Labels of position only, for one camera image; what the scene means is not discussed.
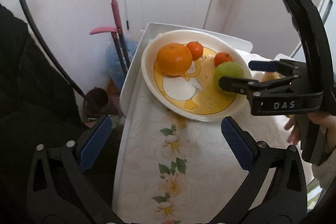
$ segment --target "orange fruit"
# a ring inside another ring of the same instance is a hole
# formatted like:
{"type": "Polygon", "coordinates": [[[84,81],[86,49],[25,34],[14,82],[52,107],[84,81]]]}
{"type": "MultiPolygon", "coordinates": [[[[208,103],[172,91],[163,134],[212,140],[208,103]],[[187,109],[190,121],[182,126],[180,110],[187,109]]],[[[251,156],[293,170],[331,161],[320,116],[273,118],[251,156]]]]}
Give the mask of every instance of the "orange fruit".
{"type": "Polygon", "coordinates": [[[159,49],[156,62],[165,74],[180,76],[190,68],[193,57],[186,46],[170,43],[159,49]]]}
{"type": "Polygon", "coordinates": [[[218,65],[224,63],[224,62],[233,62],[232,57],[227,52],[219,52],[216,54],[213,63],[215,64],[215,67],[217,68],[218,65]]]}
{"type": "Polygon", "coordinates": [[[186,46],[193,57],[193,60],[197,60],[203,55],[203,46],[198,41],[189,42],[186,46]]]}

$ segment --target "yellow flower center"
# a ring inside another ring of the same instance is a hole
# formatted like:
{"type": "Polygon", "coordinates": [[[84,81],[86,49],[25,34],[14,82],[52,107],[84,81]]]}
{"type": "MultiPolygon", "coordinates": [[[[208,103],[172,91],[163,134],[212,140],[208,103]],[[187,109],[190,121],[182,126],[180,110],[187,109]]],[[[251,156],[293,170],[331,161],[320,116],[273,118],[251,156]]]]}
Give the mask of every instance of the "yellow flower center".
{"type": "Polygon", "coordinates": [[[172,150],[175,150],[175,149],[177,149],[179,147],[179,144],[177,143],[177,142],[174,142],[174,143],[172,143],[171,145],[170,145],[170,148],[172,149],[172,150]]]}
{"type": "Polygon", "coordinates": [[[171,183],[171,189],[172,189],[173,191],[176,191],[176,188],[177,188],[177,182],[176,182],[176,181],[173,181],[173,182],[171,183]]]}
{"type": "Polygon", "coordinates": [[[163,212],[167,215],[167,214],[171,214],[171,208],[164,208],[163,212]]]}

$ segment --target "blue gripper pad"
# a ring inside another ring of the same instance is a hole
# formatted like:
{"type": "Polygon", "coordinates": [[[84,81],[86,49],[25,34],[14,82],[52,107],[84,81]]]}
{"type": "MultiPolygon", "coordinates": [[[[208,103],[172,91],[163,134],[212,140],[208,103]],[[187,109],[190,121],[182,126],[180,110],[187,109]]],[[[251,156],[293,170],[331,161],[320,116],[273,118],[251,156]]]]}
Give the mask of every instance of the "blue gripper pad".
{"type": "Polygon", "coordinates": [[[93,166],[111,131],[112,121],[110,117],[107,116],[100,123],[80,152],[79,168],[82,172],[93,166]]]}
{"type": "Polygon", "coordinates": [[[248,132],[243,131],[231,117],[222,120],[221,130],[241,168],[250,172],[258,153],[254,146],[255,140],[248,132]]]}
{"type": "Polygon", "coordinates": [[[257,71],[268,71],[275,72],[278,71],[279,65],[276,62],[268,61],[250,61],[249,69],[257,71]]]}

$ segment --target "floral tablecloth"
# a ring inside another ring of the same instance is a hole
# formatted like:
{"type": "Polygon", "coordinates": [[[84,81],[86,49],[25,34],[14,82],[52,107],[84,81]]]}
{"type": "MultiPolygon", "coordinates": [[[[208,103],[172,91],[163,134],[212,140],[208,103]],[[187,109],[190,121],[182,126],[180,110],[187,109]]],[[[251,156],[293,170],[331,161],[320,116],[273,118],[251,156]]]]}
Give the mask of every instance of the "floral tablecloth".
{"type": "MultiPolygon", "coordinates": [[[[267,60],[238,51],[246,63],[267,60]]],[[[261,80],[262,73],[252,72],[261,80]]],[[[254,117],[246,101],[233,115],[256,141],[286,148],[285,116],[254,117]]],[[[141,80],[124,153],[117,215],[127,223],[207,223],[231,199],[248,172],[242,170],[221,134],[220,122],[197,122],[168,110],[141,80]]],[[[307,182],[311,168],[303,163],[307,182]]],[[[253,207],[260,204],[269,172],[253,207]]]]}

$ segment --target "plate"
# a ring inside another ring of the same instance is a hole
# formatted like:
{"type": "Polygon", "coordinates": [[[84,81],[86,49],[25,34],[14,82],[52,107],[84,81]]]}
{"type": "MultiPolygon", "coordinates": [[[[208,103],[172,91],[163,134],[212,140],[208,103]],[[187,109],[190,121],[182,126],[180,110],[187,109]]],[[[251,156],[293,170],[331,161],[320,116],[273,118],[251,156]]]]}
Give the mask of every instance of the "plate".
{"type": "Polygon", "coordinates": [[[244,78],[251,78],[247,64],[229,44],[192,30],[166,32],[150,42],[142,55],[142,75],[153,95],[173,112],[192,120],[220,121],[239,111],[247,100],[245,95],[224,95],[213,85],[213,58],[218,52],[231,54],[233,61],[242,67],[244,78]],[[202,44],[203,56],[193,61],[185,77],[165,75],[156,64],[159,49],[169,43],[186,45],[190,41],[202,44]]]}

